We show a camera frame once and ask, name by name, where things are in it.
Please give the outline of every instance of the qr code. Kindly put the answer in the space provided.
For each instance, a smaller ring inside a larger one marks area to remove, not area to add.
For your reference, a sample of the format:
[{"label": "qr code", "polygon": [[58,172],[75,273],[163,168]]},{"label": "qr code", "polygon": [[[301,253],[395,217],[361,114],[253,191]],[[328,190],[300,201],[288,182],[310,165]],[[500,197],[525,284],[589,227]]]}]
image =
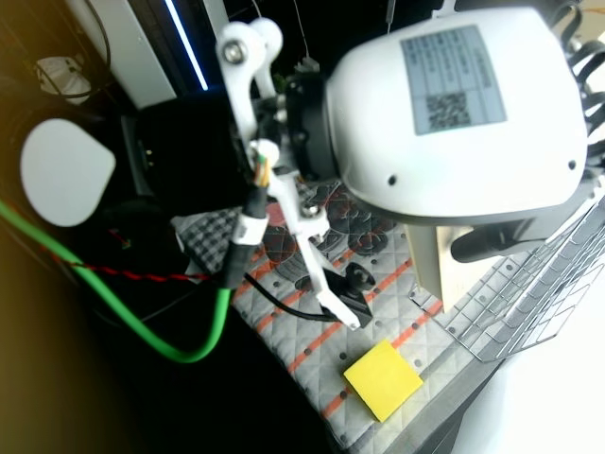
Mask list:
[{"label": "qr code", "polygon": [[464,92],[427,96],[426,109],[431,131],[471,125],[471,116]]}]

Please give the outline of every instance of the yellow block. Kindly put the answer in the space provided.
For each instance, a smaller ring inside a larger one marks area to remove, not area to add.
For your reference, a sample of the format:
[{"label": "yellow block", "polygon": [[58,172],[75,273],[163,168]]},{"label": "yellow block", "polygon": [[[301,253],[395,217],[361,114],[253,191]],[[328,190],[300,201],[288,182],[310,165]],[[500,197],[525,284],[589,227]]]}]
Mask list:
[{"label": "yellow block", "polygon": [[344,376],[381,423],[423,385],[387,340],[375,345]]}]

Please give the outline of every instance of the metal grid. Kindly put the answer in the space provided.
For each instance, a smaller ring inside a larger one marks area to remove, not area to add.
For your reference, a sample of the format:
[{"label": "metal grid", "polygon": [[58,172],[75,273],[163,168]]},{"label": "metal grid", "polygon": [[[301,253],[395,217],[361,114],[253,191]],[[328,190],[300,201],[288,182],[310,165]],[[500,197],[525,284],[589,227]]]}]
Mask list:
[{"label": "metal grid", "polygon": [[[603,204],[549,244],[498,262],[434,320],[484,362],[554,338],[605,266]],[[408,296],[422,309],[436,301],[417,286]]]}]

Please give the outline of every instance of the green cable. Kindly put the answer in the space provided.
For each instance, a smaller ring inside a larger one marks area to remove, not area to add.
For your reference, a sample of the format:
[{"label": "green cable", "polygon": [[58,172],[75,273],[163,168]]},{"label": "green cable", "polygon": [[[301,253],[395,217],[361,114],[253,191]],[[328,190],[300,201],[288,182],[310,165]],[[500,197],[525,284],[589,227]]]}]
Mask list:
[{"label": "green cable", "polygon": [[[21,218],[21,216],[12,211],[3,201],[0,201],[0,217],[4,218],[15,228],[34,239],[63,260],[81,263],[81,260],[69,249],[60,244],[52,236]],[[107,303],[116,315],[132,329],[132,331],[138,334],[143,341],[149,344],[149,346],[168,359],[182,363],[199,361],[212,352],[220,339],[220,335],[222,334],[225,325],[225,319],[227,318],[227,309],[229,308],[229,299],[232,292],[228,288],[219,288],[217,291],[215,317],[206,342],[193,352],[183,352],[160,339],[153,331],[147,328],[136,315],[129,311],[124,303],[120,301],[115,293],[113,293],[93,271],[86,270],[85,268],[74,268],[74,270],[93,288],[98,296]]]}]

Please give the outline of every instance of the gray label sticker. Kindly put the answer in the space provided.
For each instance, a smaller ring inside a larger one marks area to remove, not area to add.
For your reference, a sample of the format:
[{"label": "gray label sticker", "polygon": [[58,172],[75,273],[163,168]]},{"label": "gray label sticker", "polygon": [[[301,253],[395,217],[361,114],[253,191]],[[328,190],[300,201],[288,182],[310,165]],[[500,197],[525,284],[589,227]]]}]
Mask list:
[{"label": "gray label sticker", "polygon": [[507,119],[477,26],[401,41],[418,135]]}]

